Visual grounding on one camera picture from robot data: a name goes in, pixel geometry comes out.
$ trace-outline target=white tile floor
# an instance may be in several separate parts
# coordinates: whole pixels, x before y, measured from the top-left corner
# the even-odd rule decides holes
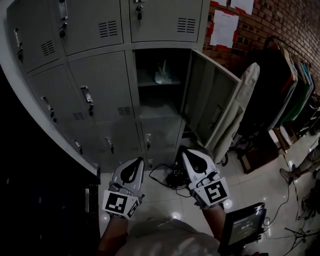
[[[279,173],[280,168],[289,170],[288,166],[292,164],[299,165],[308,153],[309,148],[316,141],[316,136],[306,135],[297,143],[291,146],[287,154],[279,156],[277,159],[269,162],[261,168],[253,171],[250,174],[244,174],[243,168],[237,156],[234,153],[229,153],[229,163],[222,167],[220,164],[218,168],[222,176],[226,178],[230,191],[230,200],[227,205],[225,203],[225,211],[232,212],[251,206],[258,202],[265,202],[267,209],[267,216],[274,218],[278,207],[288,198],[288,186]],[[203,217],[201,210],[194,205],[195,200],[184,198],[174,190],[164,187],[149,177],[149,171],[144,174],[144,180],[141,191],[145,194],[141,206],[134,213],[132,224],[135,222],[146,221],[150,218],[158,219],[161,217],[173,217],[180,219],[199,232],[204,232],[212,235],[212,232]],[[152,175],[162,180],[166,174],[163,170],[154,171]],[[103,191],[109,188],[109,181],[111,179],[110,173],[101,174],[101,185],[99,186],[99,208],[102,208]],[[273,222],[271,228],[265,232],[267,239],[263,235],[262,242],[250,244],[252,252],[259,251],[261,253],[269,253],[270,256],[283,256],[288,252],[294,242],[294,237],[285,239],[275,239],[292,235],[284,228],[298,230],[304,225],[303,230],[314,230],[320,228],[319,215],[306,222],[304,220],[296,221],[297,212],[300,209],[301,199],[314,186],[315,180],[311,173],[302,176],[295,186],[299,202],[296,200],[296,193],[294,186],[289,187],[288,203],[283,205],[278,215]],[[188,195],[188,191],[179,191],[182,195]],[[109,217],[104,211],[100,210],[100,233],[103,234]],[[307,243],[301,243],[297,246],[289,256],[304,255],[304,250],[312,241],[312,237],[307,238]]]

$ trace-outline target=forearm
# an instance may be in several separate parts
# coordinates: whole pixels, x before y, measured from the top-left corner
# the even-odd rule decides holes
[[[98,246],[98,256],[114,256],[126,243],[128,220],[113,217],[109,221]]]
[[[203,210],[202,212],[214,237],[220,241],[224,230],[226,212],[220,205],[216,205],[208,210]]]

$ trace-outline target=black electronic device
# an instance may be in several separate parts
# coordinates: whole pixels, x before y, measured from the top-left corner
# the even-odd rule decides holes
[[[239,255],[246,244],[259,239],[267,210],[260,202],[226,214],[218,253]]]

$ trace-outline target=white paper sheet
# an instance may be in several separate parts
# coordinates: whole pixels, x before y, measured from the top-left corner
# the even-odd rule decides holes
[[[231,0],[231,8],[240,8],[245,11],[246,14],[251,15],[254,7],[254,0]]]
[[[227,0],[211,0],[211,2],[217,2],[220,6],[227,6]]]
[[[214,12],[214,28],[210,45],[222,45],[232,48],[234,33],[238,26],[239,16],[227,14],[220,10]]]

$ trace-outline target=red brick wall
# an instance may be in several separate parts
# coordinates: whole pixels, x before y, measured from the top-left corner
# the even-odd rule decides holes
[[[210,6],[203,53],[237,76],[247,67],[248,54],[262,49],[269,36],[278,36],[311,61],[311,73],[320,94],[320,0],[254,0],[252,15],[227,7]],[[228,9],[239,16],[238,36],[232,48],[210,45],[215,10]]]

